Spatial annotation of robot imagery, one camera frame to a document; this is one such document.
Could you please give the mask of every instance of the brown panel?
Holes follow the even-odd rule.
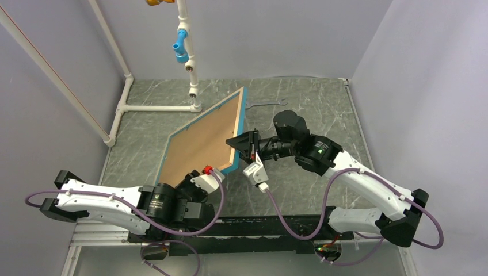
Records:
[[[237,133],[241,105],[245,104],[242,90],[214,105],[220,106],[218,109],[213,110],[213,106],[188,122],[190,126],[180,128],[186,130],[177,133],[179,129],[175,135],[170,135],[159,183],[176,187],[193,170],[201,171],[206,165],[223,170],[232,165],[235,150],[226,144],[226,139]]]

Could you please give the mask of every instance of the red connector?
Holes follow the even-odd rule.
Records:
[[[205,168],[203,169],[203,173],[204,173],[204,174],[210,174],[210,171],[213,171],[213,170],[214,170],[214,168],[212,168],[212,166],[207,165],[207,166],[205,166]]]

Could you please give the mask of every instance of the blue edge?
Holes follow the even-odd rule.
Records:
[[[230,101],[231,99],[234,99],[235,97],[238,97],[239,96],[239,93],[235,94],[233,97],[230,97],[229,99],[226,99],[226,101],[222,102],[220,105],[216,105],[214,106],[212,109],[208,110],[207,111],[207,114],[210,114],[212,113],[214,110],[218,109],[219,107],[221,107],[222,105],[224,105],[225,103],[227,103],[228,101]],[[244,129],[244,118],[245,118],[245,114],[246,114],[246,101],[247,101],[247,88],[243,88],[242,89],[242,104],[241,104],[241,110],[239,111],[239,123],[238,123],[238,126],[237,126],[237,135],[241,135],[242,134],[242,131]],[[192,124],[198,122],[200,119],[204,118],[205,116],[202,116],[200,118],[198,118],[197,120],[194,120],[191,124],[189,124],[187,127],[191,126]],[[171,139],[173,138],[173,136],[175,136],[176,134],[184,131],[186,128],[182,128],[180,129],[178,132],[175,132],[173,133],[170,137],[169,137],[169,141],[168,141],[168,144],[166,145],[166,148],[165,148],[165,155],[163,156],[163,159],[162,159],[162,162],[161,162],[161,166],[159,168],[159,172],[158,172],[158,176],[156,177],[156,183],[155,184],[158,184],[158,179],[159,177],[161,176],[161,171],[163,169],[163,163],[165,161],[165,158],[166,158],[166,153],[167,153],[167,147],[168,145],[171,143]],[[234,154],[234,162],[232,163],[232,166],[230,167],[227,167],[225,168],[224,170],[222,170],[222,173],[224,174],[228,174],[230,173],[231,171],[235,171],[237,170],[237,168],[239,167],[239,155],[240,153],[238,151],[235,151],[235,154]]]

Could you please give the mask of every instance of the gray marble surface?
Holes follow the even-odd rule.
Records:
[[[318,78],[268,78],[244,80],[201,80],[200,98],[209,108],[229,93],[245,86],[248,99],[267,101],[286,98],[287,106],[256,106],[246,111],[244,129],[260,130],[261,137],[275,134],[273,116],[286,109],[305,118],[312,133],[336,141],[362,164],[369,166],[363,140],[342,80]],[[188,105],[188,80],[136,80],[129,93],[130,105]],[[117,143],[112,148],[102,185],[131,187],[154,185],[159,162],[169,134],[195,113],[128,112],[121,121]],[[224,185],[227,201],[223,216],[275,215],[267,195],[249,185],[245,168],[230,173]],[[270,189],[283,214],[318,214],[327,178],[304,171],[293,158],[266,162]],[[210,195],[218,205],[220,194]],[[371,208],[372,205],[344,185],[335,184],[328,205],[343,208]]]

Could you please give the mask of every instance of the yellow valve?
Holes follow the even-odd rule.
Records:
[[[174,3],[174,0],[146,0],[149,6],[156,6],[161,4],[161,2]]]

